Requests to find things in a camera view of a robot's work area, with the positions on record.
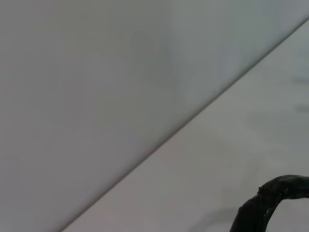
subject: black wire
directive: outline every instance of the black wire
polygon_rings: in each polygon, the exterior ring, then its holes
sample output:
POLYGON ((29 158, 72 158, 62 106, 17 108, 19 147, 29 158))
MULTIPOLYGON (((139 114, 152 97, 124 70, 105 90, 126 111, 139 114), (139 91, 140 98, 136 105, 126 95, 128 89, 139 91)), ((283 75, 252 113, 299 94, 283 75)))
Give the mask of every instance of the black wire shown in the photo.
POLYGON ((230 232, 265 232, 282 200, 300 198, 309 198, 309 177, 276 177, 262 185, 258 193, 239 208, 230 232))

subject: white table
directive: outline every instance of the white table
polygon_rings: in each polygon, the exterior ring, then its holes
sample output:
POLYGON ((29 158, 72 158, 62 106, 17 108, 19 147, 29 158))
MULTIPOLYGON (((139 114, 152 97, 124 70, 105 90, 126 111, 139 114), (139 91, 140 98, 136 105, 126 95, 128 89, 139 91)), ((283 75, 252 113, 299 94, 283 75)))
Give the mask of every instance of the white table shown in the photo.
MULTIPOLYGON (((309 175, 309 22, 65 232, 228 231, 282 174, 309 175)), ((282 202, 268 226, 308 229, 308 200, 282 202)))

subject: white surface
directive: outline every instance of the white surface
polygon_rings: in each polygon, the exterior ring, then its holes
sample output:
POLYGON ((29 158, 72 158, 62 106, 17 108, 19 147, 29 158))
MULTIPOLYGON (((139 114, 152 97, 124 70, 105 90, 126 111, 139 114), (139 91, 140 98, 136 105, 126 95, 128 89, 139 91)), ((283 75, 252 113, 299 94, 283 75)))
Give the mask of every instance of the white surface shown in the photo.
POLYGON ((56 231, 308 12, 308 0, 0 1, 1 226, 56 231))
MULTIPOLYGON (((64 232, 228 231, 281 174, 309 175, 309 22, 64 232)), ((309 201, 284 201, 268 231, 309 230, 309 201)))

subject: black cord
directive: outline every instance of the black cord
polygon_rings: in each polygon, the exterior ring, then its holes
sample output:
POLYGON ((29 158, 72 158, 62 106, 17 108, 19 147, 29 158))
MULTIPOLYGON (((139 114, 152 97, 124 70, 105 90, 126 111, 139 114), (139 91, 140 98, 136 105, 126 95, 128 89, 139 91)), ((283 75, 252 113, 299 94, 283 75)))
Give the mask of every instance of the black cord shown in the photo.
POLYGON ((282 200, 300 198, 309 198, 309 177, 276 177, 262 185, 257 194, 239 208, 230 232, 265 232, 282 200))

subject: gray wall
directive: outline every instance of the gray wall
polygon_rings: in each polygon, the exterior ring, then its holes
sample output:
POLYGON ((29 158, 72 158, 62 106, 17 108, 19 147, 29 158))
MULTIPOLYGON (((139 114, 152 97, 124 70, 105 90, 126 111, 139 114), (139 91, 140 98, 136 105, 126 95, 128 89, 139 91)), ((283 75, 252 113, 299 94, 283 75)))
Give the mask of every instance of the gray wall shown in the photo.
POLYGON ((61 228, 308 13, 308 0, 1 1, 1 232, 61 228))

